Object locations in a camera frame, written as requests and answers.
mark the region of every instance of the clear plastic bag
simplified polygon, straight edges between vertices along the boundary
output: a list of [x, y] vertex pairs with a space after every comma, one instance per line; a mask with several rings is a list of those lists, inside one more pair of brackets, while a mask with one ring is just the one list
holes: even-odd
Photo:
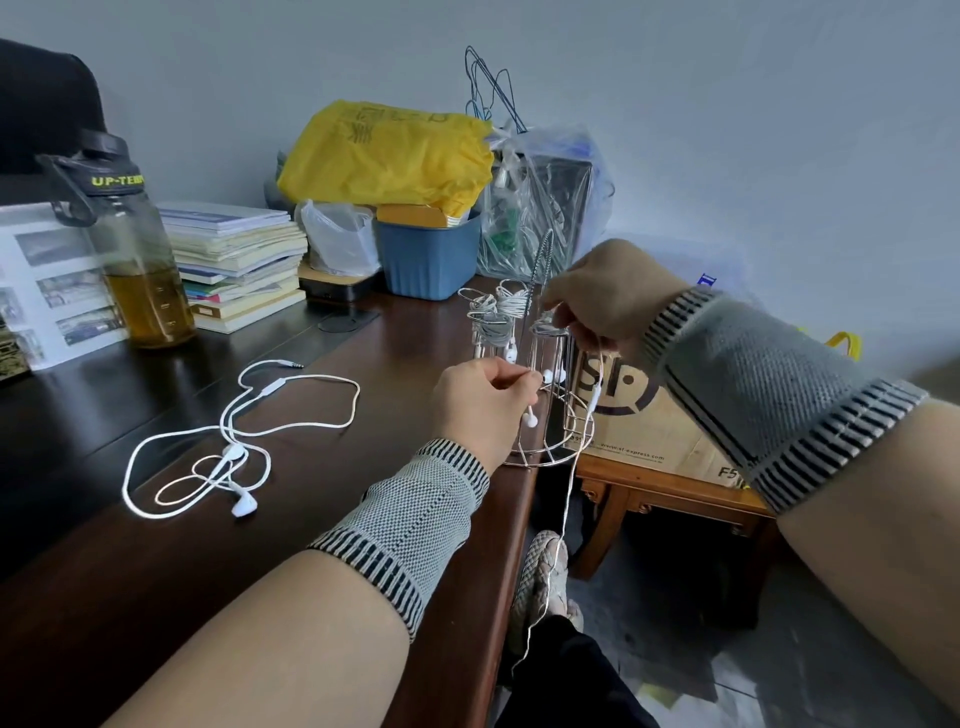
[[310, 241], [311, 268], [364, 278], [380, 270], [373, 213], [365, 207], [307, 200], [297, 205], [296, 218]]
[[600, 241], [613, 205], [607, 166], [582, 128], [533, 129], [492, 146], [500, 159], [481, 195], [478, 272], [543, 282]]

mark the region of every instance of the tiled floor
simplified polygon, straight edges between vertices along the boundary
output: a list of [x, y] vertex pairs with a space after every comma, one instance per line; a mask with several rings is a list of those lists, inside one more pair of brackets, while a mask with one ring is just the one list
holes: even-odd
[[[574, 498], [571, 552], [580, 543]], [[544, 512], [535, 510], [535, 527], [549, 526]], [[735, 538], [683, 514], [628, 514], [593, 578], [570, 582], [586, 632], [660, 728], [960, 726], [796, 560], [772, 573], [756, 630], [705, 627], [698, 605], [714, 554]]]

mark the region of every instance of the wired earphones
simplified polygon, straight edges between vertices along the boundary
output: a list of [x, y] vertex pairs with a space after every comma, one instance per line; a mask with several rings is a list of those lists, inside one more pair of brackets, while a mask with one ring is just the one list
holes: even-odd
[[[356, 415], [357, 409], [357, 399], [360, 397], [360, 385], [353, 381], [352, 379], [347, 379], [343, 376], [335, 375], [293, 375], [293, 376], [282, 376], [278, 379], [275, 379], [273, 382], [265, 386], [255, 396], [250, 397], [254, 392], [254, 387], [249, 384], [244, 383], [244, 376], [250, 370], [262, 367], [265, 365], [273, 364], [278, 367], [284, 367], [289, 369], [303, 369], [302, 364], [298, 364], [295, 361], [289, 361], [287, 359], [264, 359], [263, 361], [257, 361], [244, 369], [237, 376], [237, 384], [240, 385], [242, 389], [241, 393], [233, 398], [230, 403], [223, 409], [220, 413], [219, 422], [216, 425], [204, 425], [201, 427], [194, 427], [193, 429], [179, 430], [176, 432], [163, 432], [158, 435], [152, 435], [143, 441], [141, 441], [136, 448], [133, 449], [131, 453], [130, 460], [127, 462], [127, 470], [124, 473], [123, 486], [121, 487], [120, 494], [123, 497], [124, 503], [127, 504], [127, 507], [130, 508], [137, 516], [141, 518], [150, 519], [152, 521], [159, 521], [163, 519], [173, 518], [178, 516], [181, 513], [192, 508], [198, 502], [200, 502], [207, 494], [211, 493], [214, 489], [221, 489], [232, 491], [237, 495], [237, 501], [233, 504], [233, 507], [230, 509], [230, 512], [236, 518], [243, 518], [244, 516], [249, 515], [256, 510], [257, 503], [256, 499], [252, 495], [252, 491], [255, 491], [261, 485], [263, 485], [267, 478], [270, 476], [270, 472], [273, 466], [273, 460], [270, 456], [270, 453], [258, 445], [253, 443], [244, 442], [240, 438], [255, 438], [263, 437], [265, 435], [271, 435], [275, 432], [280, 432], [284, 429], [290, 429], [291, 427], [323, 427], [328, 429], [343, 429], [349, 427], [353, 423], [353, 418]], [[352, 384], [355, 387], [353, 393], [353, 398], [350, 402], [350, 415], [346, 422], [332, 424], [332, 423], [289, 423], [287, 425], [279, 425], [277, 427], [271, 427], [265, 429], [261, 432], [243, 432], [236, 428], [233, 423], [234, 418], [244, 409], [247, 409], [255, 402], [263, 400], [269, 397], [271, 394], [276, 392], [282, 386], [284, 386], [289, 381], [295, 381], [298, 379], [320, 379], [324, 381], [336, 381], [343, 382], [345, 384]], [[219, 430], [221, 436], [224, 440], [227, 441], [226, 446], [224, 447], [221, 454], [206, 455], [205, 457], [197, 460], [190, 469], [190, 475], [184, 475], [183, 477], [176, 478], [171, 480], [169, 483], [163, 485], [154, 495], [154, 503], [158, 506], [171, 507], [177, 506], [173, 510], [167, 510], [162, 512], [151, 512], [145, 511], [136, 505], [130, 493], [130, 478], [133, 470], [133, 463], [136, 461], [136, 456], [144, 448], [144, 446], [149, 445], [156, 440], [162, 440], [165, 438], [171, 437], [184, 437], [186, 435], [198, 434], [201, 432], [208, 432], [211, 430]], [[242, 485], [233, 478], [234, 474], [237, 473], [250, 459], [251, 452], [258, 452], [264, 460], [263, 474], [254, 482], [252, 485]], [[209, 460], [215, 460], [216, 462], [213, 465], [212, 470], [209, 474], [203, 474], [200, 472], [199, 467], [202, 463]], [[167, 489], [172, 488], [179, 483], [186, 482], [188, 480], [198, 480], [199, 485], [190, 493], [185, 496], [165, 499], [163, 497]]]

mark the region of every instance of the blue plastic container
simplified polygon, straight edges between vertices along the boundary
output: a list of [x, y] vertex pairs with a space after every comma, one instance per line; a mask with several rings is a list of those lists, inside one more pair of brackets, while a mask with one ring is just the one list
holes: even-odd
[[415, 228], [376, 222], [376, 240], [387, 288], [398, 296], [448, 299], [477, 269], [480, 213], [456, 228]]

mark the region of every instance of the wooden stool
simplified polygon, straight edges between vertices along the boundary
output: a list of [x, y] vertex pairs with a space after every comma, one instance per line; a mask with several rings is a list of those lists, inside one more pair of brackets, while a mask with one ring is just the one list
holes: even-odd
[[649, 513], [654, 506], [731, 523], [751, 540], [747, 558], [732, 573], [722, 611], [711, 616], [723, 626], [756, 626], [756, 609], [767, 573], [780, 552], [782, 536], [774, 515], [756, 492], [724, 488], [701, 480], [637, 465], [582, 455], [577, 476], [596, 505], [592, 534], [573, 554], [570, 575], [590, 579], [610, 549], [627, 511]]

